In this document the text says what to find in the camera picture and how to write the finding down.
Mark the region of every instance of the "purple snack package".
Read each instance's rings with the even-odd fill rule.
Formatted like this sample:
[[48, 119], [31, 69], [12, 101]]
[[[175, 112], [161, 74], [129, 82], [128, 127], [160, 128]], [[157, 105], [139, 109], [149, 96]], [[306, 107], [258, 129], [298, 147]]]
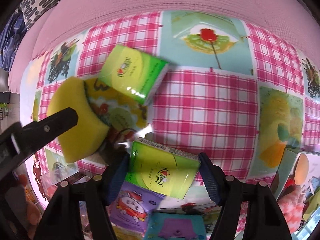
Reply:
[[164, 197], [125, 181], [117, 199], [109, 206], [109, 219], [117, 226], [144, 233], [149, 214], [158, 207]]

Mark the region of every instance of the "curved yellow sponge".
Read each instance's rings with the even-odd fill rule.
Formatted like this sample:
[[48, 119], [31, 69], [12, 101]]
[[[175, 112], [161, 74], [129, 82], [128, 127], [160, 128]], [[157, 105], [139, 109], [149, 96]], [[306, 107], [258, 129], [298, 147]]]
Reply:
[[106, 137], [109, 127], [91, 110], [85, 96], [84, 81], [69, 77], [54, 93], [47, 116], [71, 107], [78, 114], [78, 124], [58, 136], [64, 158], [73, 163], [93, 154]]

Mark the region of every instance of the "metal bolt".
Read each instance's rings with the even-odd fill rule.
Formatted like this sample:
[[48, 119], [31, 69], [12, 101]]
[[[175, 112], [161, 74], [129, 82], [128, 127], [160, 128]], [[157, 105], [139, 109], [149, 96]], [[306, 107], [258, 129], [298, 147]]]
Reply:
[[99, 181], [99, 180], [102, 180], [102, 176], [101, 175], [95, 175], [94, 177], [93, 177], [93, 180], [94, 181]]
[[68, 184], [69, 183], [66, 180], [64, 180], [63, 182], [60, 183], [60, 186], [61, 187], [66, 187], [66, 186], [68, 186]]
[[268, 184], [264, 180], [259, 181], [260, 186], [266, 187]]
[[43, 130], [44, 130], [45, 132], [49, 132], [49, 131], [50, 131], [49, 125], [45, 125], [45, 126], [43, 127]]
[[234, 176], [231, 176], [231, 175], [227, 175], [227, 176], [226, 176], [226, 180], [227, 180], [227, 181], [234, 181], [234, 180], [235, 180], [235, 177], [234, 177]]

